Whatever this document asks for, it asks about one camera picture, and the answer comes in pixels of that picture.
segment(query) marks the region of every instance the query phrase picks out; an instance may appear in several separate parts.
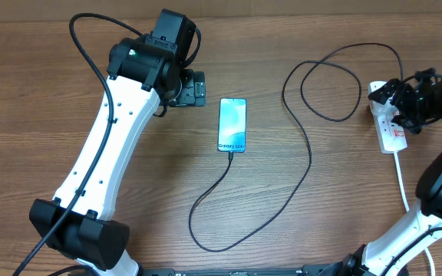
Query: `white power strip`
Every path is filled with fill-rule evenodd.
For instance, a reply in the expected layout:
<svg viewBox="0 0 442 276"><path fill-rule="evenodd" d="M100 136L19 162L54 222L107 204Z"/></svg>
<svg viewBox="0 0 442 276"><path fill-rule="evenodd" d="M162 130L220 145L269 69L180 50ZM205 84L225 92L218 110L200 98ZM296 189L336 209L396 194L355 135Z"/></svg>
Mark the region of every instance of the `white power strip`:
<svg viewBox="0 0 442 276"><path fill-rule="evenodd" d="M368 86L368 94L376 91L385 84L386 81L373 81ZM378 135L381 152L386 154L393 153L394 155L400 194L404 202L405 210L408 212L409 207L405 195L404 181L402 180L400 163L398 161L398 152L407 148L407 141L405 139L404 129L396 123L391 122L393 117L398 115L398 110L390 104L390 100L391 99L388 99L386 104L380 104L370 100L369 107L373 113L374 125L376 126L376 134ZM436 276L436 268L434 267L433 257L430 255L429 249L426 248L424 253L426 253L427 260L429 261L430 276Z"/></svg>

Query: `red label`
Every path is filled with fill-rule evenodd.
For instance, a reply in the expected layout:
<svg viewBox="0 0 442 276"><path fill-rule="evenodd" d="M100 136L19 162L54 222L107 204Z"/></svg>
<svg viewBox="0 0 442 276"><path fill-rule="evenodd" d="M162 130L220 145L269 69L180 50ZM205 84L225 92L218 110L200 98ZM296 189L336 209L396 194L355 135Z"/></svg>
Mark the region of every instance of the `red label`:
<svg viewBox="0 0 442 276"><path fill-rule="evenodd" d="M404 136L404 132L402 130L393 130L393 134L395 135L395 137L403 137Z"/></svg>

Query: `table surface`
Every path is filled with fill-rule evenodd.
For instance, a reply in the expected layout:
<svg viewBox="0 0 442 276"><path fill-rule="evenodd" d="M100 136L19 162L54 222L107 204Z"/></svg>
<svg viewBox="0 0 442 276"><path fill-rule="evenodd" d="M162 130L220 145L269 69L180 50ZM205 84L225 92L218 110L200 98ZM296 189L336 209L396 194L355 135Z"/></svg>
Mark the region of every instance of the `table surface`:
<svg viewBox="0 0 442 276"><path fill-rule="evenodd" d="M281 102L297 63L347 44L381 42L401 55L405 75L442 72L442 14L198 18L202 46L191 68L206 73L207 105L171 109L148 123L124 174L114 219L130 226L127 250L145 268L300 267L341 260L384 234L403 214L392 156L380 153L365 97L355 114L333 123L302 102L289 81L289 106L312 145L312 168L285 211L269 226L223 253L199 249L187 217L194 200L227 166L216 150L219 99L248 100L247 151L203 201L193 230L223 248L273 216L308 165L303 136ZM154 20L127 21L142 31ZM105 73L111 46L131 33L97 20L77 23L78 37ZM399 76L386 48L341 52L334 62L368 83ZM67 176L97 114L103 88L74 46L67 22L0 24L0 275L11 274L40 238L28 220L34 199L51 199ZM349 74L319 67L305 82L311 105L344 117L358 99ZM408 135L400 153L408 199L442 150L442 122ZM442 275L442 240L430 247ZM74 262L43 248L25 272L42 275ZM427 275L424 255L410 265Z"/></svg>

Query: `smartphone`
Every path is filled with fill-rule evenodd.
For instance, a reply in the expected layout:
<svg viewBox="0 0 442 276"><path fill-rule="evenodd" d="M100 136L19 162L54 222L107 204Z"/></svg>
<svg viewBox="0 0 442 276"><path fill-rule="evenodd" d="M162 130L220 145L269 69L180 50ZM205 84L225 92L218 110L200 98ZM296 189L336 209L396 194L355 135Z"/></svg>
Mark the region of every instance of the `smartphone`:
<svg viewBox="0 0 442 276"><path fill-rule="evenodd" d="M219 103L218 150L245 152L246 100L221 99Z"/></svg>

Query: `blue phone screen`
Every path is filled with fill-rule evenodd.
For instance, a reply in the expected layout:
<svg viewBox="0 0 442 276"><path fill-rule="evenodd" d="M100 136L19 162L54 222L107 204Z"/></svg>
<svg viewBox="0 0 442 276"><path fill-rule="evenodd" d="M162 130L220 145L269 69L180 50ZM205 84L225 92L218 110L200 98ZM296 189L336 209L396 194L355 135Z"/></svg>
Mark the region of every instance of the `blue phone screen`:
<svg viewBox="0 0 442 276"><path fill-rule="evenodd" d="M221 99L219 104L218 150L245 152L246 100Z"/></svg>

